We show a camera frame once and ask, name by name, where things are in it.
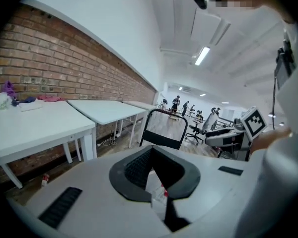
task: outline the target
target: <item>fluorescent light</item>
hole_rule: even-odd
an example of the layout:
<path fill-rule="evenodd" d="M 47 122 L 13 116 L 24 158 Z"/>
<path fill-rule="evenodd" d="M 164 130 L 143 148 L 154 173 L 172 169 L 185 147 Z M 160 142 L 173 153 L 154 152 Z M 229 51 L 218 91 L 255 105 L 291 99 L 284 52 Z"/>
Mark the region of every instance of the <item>fluorescent light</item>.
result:
<path fill-rule="evenodd" d="M 269 113 L 269 115 L 268 115 L 269 117 L 274 117 L 274 118 L 276 118 L 276 116 L 275 115 L 273 115 L 273 113 Z"/>
<path fill-rule="evenodd" d="M 209 51 L 210 51 L 209 47 L 202 48 L 202 51 L 201 51 L 198 59 L 196 60 L 195 65 L 200 65 L 200 63 L 206 57 L 206 55 L 208 54 Z"/>

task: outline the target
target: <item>cable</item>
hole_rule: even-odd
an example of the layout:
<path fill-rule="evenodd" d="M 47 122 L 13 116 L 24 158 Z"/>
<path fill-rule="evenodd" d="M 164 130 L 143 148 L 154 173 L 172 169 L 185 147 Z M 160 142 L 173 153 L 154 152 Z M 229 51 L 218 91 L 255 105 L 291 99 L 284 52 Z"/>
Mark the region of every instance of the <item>cable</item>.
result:
<path fill-rule="evenodd" d="M 110 138 L 106 139 L 105 141 L 101 142 L 100 144 L 98 144 L 97 146 L 110 146 L 110 145 L 117 145 L 116 141 L 114 138 L 112 138 L 112 135 L 113 135 L 114 132 L 111 132 L 110 134 Z"/>
<path fill-rule="evenodd" d="M 273 110 L 272 110 L 272 119 L 273 119 L 273 129 L 275 129 L 274 116 L 275 116 L 275 93 L 276 93 L 276 76 L 274 77 L 274 90 L 273 90 Z"/>
<path fill-rule="evenodd" d="M 237 157 L 236 157 L 237 160 L 238 160 L 239 151 L 240 151 L 240 150 L 237 151 Z"/>

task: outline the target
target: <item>floor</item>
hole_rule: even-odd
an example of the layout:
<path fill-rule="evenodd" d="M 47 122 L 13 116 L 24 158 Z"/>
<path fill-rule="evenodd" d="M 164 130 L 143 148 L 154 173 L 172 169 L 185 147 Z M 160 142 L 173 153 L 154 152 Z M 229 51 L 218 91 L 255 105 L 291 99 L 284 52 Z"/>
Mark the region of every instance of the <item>floor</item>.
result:
<path fill-rule="evenodd" d="M 186 119 L 188 120 L 188 125 L 195 126 L 195 123 L 193 122 L 193 118 L 186 117 Z M 137 136 L 138 136 L 138 132 L 140 131 L 140 127 L 141 127 L 141 123 L 137 123 L 135 127 L 135 136 L 133 137 L 133 141 L 132 141 L 132 146 L 131 146 L 132 148 L 139 146 L 139 143 L 137 143 Z M 160 134 L 175 140 L 181 139 L 181 135 L 184 129 L 185 129 L 184 120 L 170 119 L 168 118 L 168 115 L 161 114 L 161 113 L 156 113 L 156 114 L 154 113 L 152 115 L 152 118 L 149 120 L 149 124 L 147 128 L 147 130 L 149 131 L 155 132 L 157 134 Z M 122 132 L 122 135 L 118 139 L 116 139 L 116 145 L 110 145 L 110 146 L 101 145 L 100 147 L 98 147 L 97 156 L 99 158 L 102 158 L 103 156 L 106 156 L 109 154 L 115 154 L 117 152 L 128 149 L 130 130 L 131 130 L 131 127 L 129 127 L 128 129 Z M 193 130 L 188 126 L 187 132 L 193 133 Z M 144 141 L 143 145 L 152 145 L 152 144 Z M 195 139 L 192 139 L 192 138 L 183 140 L 180 150 L 187 153 L 193 153 L 193 154 L 203 155 L 203 156 L 210 156 L 210 157 L 217 156 L 217 153 L 211 147 L 201 143 L 197 146 Z M 79 164 L 79 161 L 76 157 L 73 159 L 73 162 L 71 164 L 66 162 L 50 170 L 48 172 L 50 176 L 50 181 L 56 179 L 58 176 L 65 173 L 66 171 L 76 166 L 77 164 Z M 5 193 L 6 197 L 13 198 L 19 204 L 25 205 L 27 200 L 31 198 L 31 196 L 41 188 L 41 180 L 42 180 L 42 176 L 39 176 L 39 177 L 36 177 L 35 179 L 32 179 L 31 181 L 24 183 L 22 189 L 13 188 Z"/>

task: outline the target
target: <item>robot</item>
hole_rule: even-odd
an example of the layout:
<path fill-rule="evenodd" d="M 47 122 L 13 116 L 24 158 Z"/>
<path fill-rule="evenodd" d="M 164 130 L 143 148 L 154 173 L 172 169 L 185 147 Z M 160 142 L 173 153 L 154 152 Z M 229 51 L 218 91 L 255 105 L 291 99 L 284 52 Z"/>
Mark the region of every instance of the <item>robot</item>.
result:
<path fill-rule="evenodd" d="M 205 143 L 221 148 L 218 158 L 222 152 L 229 152 L 236 160 L 248 161 L 253 140 L 266 128 L 267 124 L 260 111 L 252 107 L 240 119 L 234 119 L 233 127 L 207 132 Z"/>

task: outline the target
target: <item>white wall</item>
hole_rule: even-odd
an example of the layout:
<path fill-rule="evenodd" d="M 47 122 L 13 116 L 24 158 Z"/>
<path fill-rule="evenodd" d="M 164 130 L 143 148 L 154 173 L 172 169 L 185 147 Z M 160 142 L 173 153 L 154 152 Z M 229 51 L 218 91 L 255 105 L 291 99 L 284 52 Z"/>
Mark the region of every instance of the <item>white wall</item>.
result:
<path fill-rule="evenodd" d="M 224 111 L 223 111 L 222 118 L 233 121 L 234 118 L 240 118 L 242 115 L 242 112 L 245 112 L 245 111 L 247 111 L 247 109 L 245 109 L 243 107 L 224 105 Z"/>
<path fill-rule="evenodd" d="M 223 106 L 219 106 L 218 104 L 214 104 L 212 102 L 207 102 L 207 101 L 203 101 L 203 97 L 201 98 L 197 98 L 195 96 L 192 96 L 191 94 L 186 94 L 182 91 L 179 90 L 175 90 L 175 89 L 168 89 L 168 92 L 166 94 L 166 99 L 168 101 L 168 108 L 171 108 L 172 106 L 172 101 L 174 98 L 177 97 L 177 95 L 180 95 L 180 106 L 178 107 L 178 109 L 181 109 L 182 106 L 184 105 L 184 103 L 186 103 L 187 101 L 189 101 L 189 105 L 188 107 L 190 108 L 192 105 L 195 105 L 194 109 L 197 110 L 202 110 L 203 111 L 203 117 L 204 119 L 208 118 L 209 114 L 211 113 L 211 109 L 212 108 L 220 108 L 220 117 L 221 114 L 223 112 Z"/>
<path fill-rule="evenodd" d="M 167 91 L 168 91 L 168 83 L 165 82 L 163 84 L 163 90 L 161 92 L 156 92 L 154 100 L 153 100 L 153 105 L 160 104 L 163 101 L 163 99 L 165 99 Z"/>
<path fill-rule="evenodd" d="M 97 40 L 156 90 L 163 89 L 160 34 L 151 0 L 22 0 Z"/>

